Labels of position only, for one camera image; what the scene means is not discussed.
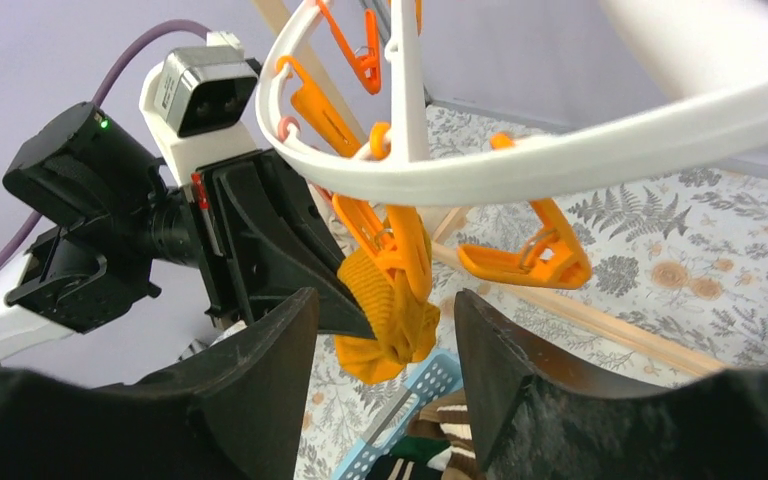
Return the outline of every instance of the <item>wooden strip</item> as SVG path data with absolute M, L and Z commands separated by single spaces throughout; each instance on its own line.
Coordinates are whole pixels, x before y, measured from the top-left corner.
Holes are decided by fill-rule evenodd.
M 455 270 L 466 271 L 458 260 L 458 254 L 455 250 L 439 243 L 434 243 L 432 248 L 434 259 Z M 558 295 L 549 289 L 505 284 L 495 285 L 600 337 L 629 347 L 690 375 L 701 377 L 728 368 L 728 365 L 713 357 L 685 348 L 605 312 L 563 295 Z
M 272 33 L 278 35 L 284 25 L 290 20 L 290 10 L 284 4 L 283 0 L 252 0 L 255 7 L 260 11 L 260 15 L 266 20 L 266 24 L 269 26 Z M 317 85 L 325 93 L 325 96 L 331 100 L 337 113 L 343 117 L 346 121 L 346 125 L 349 126 L 349 130 L 357 137 L 361 143 L 366 142 L 369 135 L 360 126 L 355 115 L 352 113 L 352 109 L 346 103 L 346 99 L 340 94 L 334 81 L 328 75 L 322 62 L 319 61 L 319 57 L 316 56 L 316 52 L 308 44 L 301 45 L 298 53 L 295 55 L 296 59 L 304 66 L 311 78 L 316 81 Z M 264 65 L 263 68 L 274 68 L 274 65 Z
M 434 229 L 434 234 L 431 235 L 432 242 L 443 243 L 449 238 L 455 230 L 463 228 L 466 223 L 466 214 L 472 210 L 472 207 L 457 207 L 449 211 L 446 218 L 440 222 L 440 225 Z

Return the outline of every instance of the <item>clothespin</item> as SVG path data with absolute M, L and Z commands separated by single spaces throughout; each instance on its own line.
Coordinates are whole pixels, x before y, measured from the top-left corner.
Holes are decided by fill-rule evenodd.
M 393 5 L 393 0 L 389 0 L 390 6 Z M 416 34 L 422 33 L 422 0 L 416 0 Z
M 494 149 L 514 146 L 505 134 L 490 140 Z M 574 290 L 590 279 L 587 254 L 563 212 L 551 198 L 529 202 L 543 222 L 519 253 L 461 245 L 458 258 L 474 276 L 498 283 Z
M 352 51 L 349 47 L 349 42 L 346 40 L 346 36 L 343 35 L 343 31 L 337 25 L 334 17 L 331 15 L 331 11 L 325 5 L 323 0 L 316 0 L 316 5 L 319 7 L 320 13 L 325 17 L 328 22 L 328 26 L 331 28 L 331 35 L 334 36 L 334 40 L 337 41 L 337 46 L 343 52 L 343 56 L 346 57 L 346 61 L 352 67 L 355 75 L 360 80 L 360 83 L 366 88 L 366 91 L 372 95 L 381 91 L 381 57 L 379 55 L 379 42 L 378 37 L 378 23 L 375 17 L 375 12 L 367 9 L 365 14 L 366 20 L 366 45 L 360 47 L 358 50 Z M 357 55 L 360 50 L 366 50 L 363 55 Z
M 346 121 L 298 60 L 289 55 L 283 56 L 278 59 L 276 68 L 281 71 L 287 64 L 290 64 L 302 82 L 302 86 L 290 97 L 293 108 L 340 156 L 353 156 L 360 150 L 361 144 Z
M 372 154 L 381 160 L 389 153 L 383 137 L 389 125 L 373 127 Z M 375 214 L 368 202 L 334 194 L 332 204 L 361 248 L 392 283 L 397 271 L 405 272 L 411 291 L 420 301 L 431 293 L 431 258 L 425 248 L 424 227 L 416 208 L 386 205 L 390 227 Z

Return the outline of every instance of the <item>camera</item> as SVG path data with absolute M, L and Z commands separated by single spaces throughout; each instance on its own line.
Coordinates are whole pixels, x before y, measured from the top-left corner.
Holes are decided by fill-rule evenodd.
M 254 93 L 257 73 L 232 45 L 173 50 L 154 98 L 157 113 L 179 138 L 228 128 Z

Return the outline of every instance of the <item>dark green fabric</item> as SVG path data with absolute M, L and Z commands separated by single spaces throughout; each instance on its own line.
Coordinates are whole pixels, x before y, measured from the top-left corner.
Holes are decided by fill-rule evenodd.
M 404 458 L 420 465 L 428 465 L 428 461 L 438 453 L 449 448 L 448 440 L 435 440 L 421 437 L 403 437 L 390 449 L 390 455 Z

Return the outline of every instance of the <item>brown and white striped fabric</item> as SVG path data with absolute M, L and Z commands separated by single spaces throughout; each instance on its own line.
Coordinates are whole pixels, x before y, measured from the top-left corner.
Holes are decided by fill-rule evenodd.
M 483 480 L 475 460 L 475 445 L 469 426 L 469 412 L 463 390 L 441 397 L 411 419 L 408 435 L 445 438 L 452 444 L 452 456 L 443 471 L 443 480 Z

